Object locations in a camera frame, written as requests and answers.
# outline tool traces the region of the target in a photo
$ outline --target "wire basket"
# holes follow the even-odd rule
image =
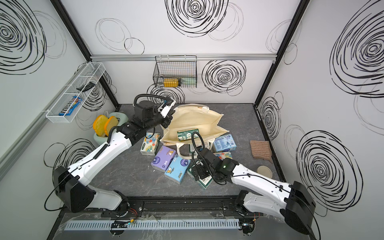
[[[156,56],[153,72],[155,87],[196,88],[197,69],[195,55]]]
[[[87,63],[79,70],[71,84],[45,115],[51,122],[70,123],[83,106],[105,72],[102,63]]]

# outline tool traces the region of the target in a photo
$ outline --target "black frame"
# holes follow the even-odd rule
[[[262,101],[262,98],[268,88],[269,83],[271,82],[273,75],[275,74],[277,67],[279,66],[280,61],[283,59],[284,53],[290,43],[291,38],[293,37],[293,34],[296,31],[297,26],[300,23],[301,17],[303,16],[309,2],[311,0],[301,0],[295,14],[293,15],[292,21],[288,27],[287,32],[285,33],[285,36],[283,38],[283,41],[281,42],[281,45],[279,47],[279,50],[277,51],[277,57],[275,62],[272,64],[271,68],[268,71],[268,74],[264,80],[264,83],[260,89],[260,92],[256,98],[255,105],[256,108],[259,106],[260,102]]]
[[[55,8],[56,12],[58,13],[58,15],[60,16],[61,20],[63,21],[64,25],[67,27],[69,33],[71,34],[77,47],[80,49],[81,53],[83,54],[85,60],[92,61],[91,52],[88,50],[87,46],[85,45],[85,42],[81,38],[79,32],[77,31],[75,25],[72,22],[71,17],[69,16],[67,10],[65,10],[65,7],[63,6],[62,2],[60,0],[51,0],[51,3]],[[105,81],[104,76],[101,76],[99,83],[103,87],[106,94],[108,95],[113,106],[116,108],[116,112],[118,112],[120,110],[121,104],[119,104],[112,90],[109,88],[107,82]]]
[[[283,182],[286,182],[285,180],[285,176],[283,174],[283,171],[281,169],[281,166],[280,166],[280,163],[277,159],[277,156],[276,156],[276,153],[275,153],[275,150],[273,149],[273,146],[272,146],[272,142],[271,140],[269,139],[269,136],[266,132],[266,129],[265,129],[265,125],[261,119],[261,115],[258,111],[258,106],[259,104],[261,103],[262,101],[262,98],[269,86],[269,83],[271,82],[271,80],[273,79],[273,76],[277,70],[277,67],[279,66],[281,60],[283,59],[283,56],[284,56],[284,53],[288,47],[288,45],[290,44],[290,40],[291,38],[293,37],[293,34],[295,33],[296,31],[296,28],[297,26],[299,25],[300,23],[300,20],[309,4],[311,0],[301,0],[297,9],[296,9],[296,12],[295,14],[293,15],[293,18],[292,18],[292,21],[288,27],[288,30],[287,32],[285,33],[285,36],[283,38],[283,41],[279,47],[279,50],[277,51],[277,57],[276,57],[276,60],[272,63],[271,65],[271,68],[269,69],[268,71],[268,74],[263,82],[263,85],[260,89],[260,92],[256,98],[256,101],[255,103],[253,104],[253,108],[255,110],[255,114],[256,114],[256,117],[257,117],[257,120],[259,121],[259,124],[262,128],[262,131],[263,131],[263,135],[264,135],[264,138],[265,140],[269,141],[269,144],[271,146],[271,151],[272,151],[272,159],[273,159],[273,163],[275,164],[275,167],[276,167],[276,171],[277,171],[277,174],[279,175],[279,178],[281,181]]]
[[[57,13],[59,14],[61,20],[67,27],[69,33],[71,34],[72,38],[74,39],[75,43],[79,47],[80,51],[84,55],[85,59],[87,61],[91,61],[91,53],[88,50],[88,48],[85,45],[85,42],[82,40],[79,32],[77,31],[76,27],[74,26],[71,18],[69,17],[68,12],[65,10],[65,7],[61,3],[60,0],[50,0],[54,8],[56,9]],[[261,116],[257,110],[257,107],[259,106],[262,97],[264,96],[267,87],[269,83],[271,82],[274,73],[276,72],[276,69],[281,61],[281,59],[284,56],[285,50],[289,45],[289,41],[291,40],[293,34],[295,33],[295,30],[309,4],[310,0],[301,0],[296,12],[292,18],[292,21],[288,27],[288,30],[283,38],[283,41],[280,45],[280,48],[277,52],[277,57],[275,62],[271,65],[271,68],[268,71],[268,74],[264,80],[264,83],[261,87],[261,90],[257,96],[257,99],[255,103],[253,104],[253,108],[255,110],[255,114],[257,116],[258,122],[262,128],[262,132],[264,135],[264,138],[270,142],[271,150],[272,150],[272,159],[273,163],[276,166],[277,174],[281,181],[286,182],[286,179],[284,177],[283,171],[281,170],[281,166],[279,164],[279,161],[276,157],[275,150],[273,149],[273,146],[271,144],[271,141],[269,139],[269,136],[266,132],[265,125],[263,121],[261,120]],[[108,97],[110,98],[111,102],[116,108],[116,111],[120,110],[121,104],[118,103],[115,95],[109,88],[108,84],[106,83],[104,77],[101,77],[100,84],[104,88],[105,92],[107,93]],[[212,212],[213,210],[217,210],[218,212],[222,212],[223,216],[229,217],[234,216],[235,218],[244,219],[244,220],[252,220],[254,218],[253,213],[245,214],[244,216],[239,215],[236,212],[235,208],[235,200],[237,198],[237,195],[229,195],[229,196],[180,196],[180,197],[168,197],[168,196],[148,196],[148,197],[130,197],[127,196],[128,201],[131,203],[131,206],[136,209],[136,211],[139,213],[139,216],[141,216],[143,211],[147,212],[199,212],[199,211],[209,211]],[[110,211],[101,211],[100,209],[89,209],[87,211],[81,211],[84,213],[92,213],[92,212],[103,212],[102,216],[108,217],[108,214],[111,214]],[[64,208],[59,213],[59,216],[57,217],[57,220],[55,221],[52,230],[48,236],[48,240],[53,239],[64,215],[66,213],[69,213],[68,208]]]

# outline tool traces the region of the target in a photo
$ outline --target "blue tissue box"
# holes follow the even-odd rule
[[[168,169],[164,173],[165,177],[180,184],[181,180],[183,180],[189,163],[190,160],[182,159],[179,155],[176,154]]]
[[[232,134],[226,134],[217,137],[214,141],[215,152],[229,152],[236,149],[236,143],[233,140]]]

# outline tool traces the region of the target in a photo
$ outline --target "metal rail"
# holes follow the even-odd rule
[[[105,61],[155,61],[156,56],[164,57],[164,61],[190,60],[188,55],[197,56],[198,61],[211,60],[272,60],[277,57],[274,53],[242,53],[242,54],[117,54],[117,55],[92,55],[95,62]]]

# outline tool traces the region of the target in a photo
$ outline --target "tissue box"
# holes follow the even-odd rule
[[[180,184],[181,180],[183,180],[189,163],[190,160],[182,159],[179,155],[176,154],[167,171],[164,173],[165,177]]]
[[[193,132],[199,132],[199,130],[197,128],[192,128],[192,129],[177,131],[177,139],[179,141],[190,140],[192,139]]]
[[[232,134],[226,134],[217,137],[214,141],[215,152],[229,152],[236,149],[235,141],[233,140]]]
[[[187,172],[188,172],[188,175],[190,175],[193,178],[193,180],[195,180],[195,177],[193,176],[193,173],[192,173],[192,168],[189,168],[187,170]],[[212,181],[213,181],[212,177],[208,176],[204,179],[200,179],[200,177],[199,177],[199,180],[196,182],[197,182],[197,184],[200,185],[200,187],[202,187],[204,190],[206,190]]]
[[[151,165],[154,169],[165,172],[175,155],[176,150],[166,146],[161,146],[159,152],[156,154],[156,157],[151,162]]]
[[[221,160],[224,160],[226,158],[233,159],[231,152],[217,152],[217,153],[214,153],[214,155],[216,157],[219,157]]]
[[[160,139],[160,133],[155,133],[153,137],[147,138],[152,136],[152,132],[148,132],[147,135],[144,138],[143,144],[141,146],[140,152],[142,155],[156,155],[156,149],[159,145],[159,139]]]

